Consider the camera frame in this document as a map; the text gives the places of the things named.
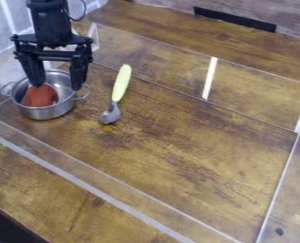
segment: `yellow spoon handle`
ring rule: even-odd
[[[124,91],[128,86],[131,75],[132,75],[132,68],[128,65],[123,65],[119,69],[115,82],[113,82],[113,88],[112,88],[112,101],[116,103],[120,101],[124,95]]]

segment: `red object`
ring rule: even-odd
[[[31,86],[21,99],[21,104],[29,107],[44,107],[57,102],[57,92],[48,84],[43,84],[40,87]]]

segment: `metal bowl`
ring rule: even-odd
[[[9,84],[5,84],[1,89],[1,93],[11,96],[20,113],[33,120],[49,120],[57,118],[72,109],[75,102],[84,99],[88,95],[87,91],[87,94],[81,98],[76,98],[76,93],[71,89],[69,75],[64,71],[47,70],[45,83],[55,88],[59,95],[59,102],[44,107],[31,107],[21,105],[21,99],[29,86],[27,78],[15,83],[8,92],[4,90]]]

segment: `black cable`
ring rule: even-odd
[[[84,6],[84,13],[83,13],[83,15],[81,15],[79,18],[76,18],[76,19],[72,18],[72,17],[69,16],[67,10],[63,9],[63,12],[64,12],[65,16],[67,16],[67,17],[69,18],[69,20],[72,20],[72,21],[80,21],[80,20],[84,18],[85,14],[87,14],[87,5],[85,5],[85,2],[84,2],[84,0],[80,0],[80,2],[83,3],[83,6]]]

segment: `metal spoon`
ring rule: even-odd
[[[120,101],[124,91],[128,86],[128,82],[131,79],[132,69],[128,65],[123,65],[119,69],[115,82],[113,82],[113,88],[112,88],[112,104],[99,117],[99,121],[104,124],[113,123],[120,118],[122,113],[118,109],[116,103]]]

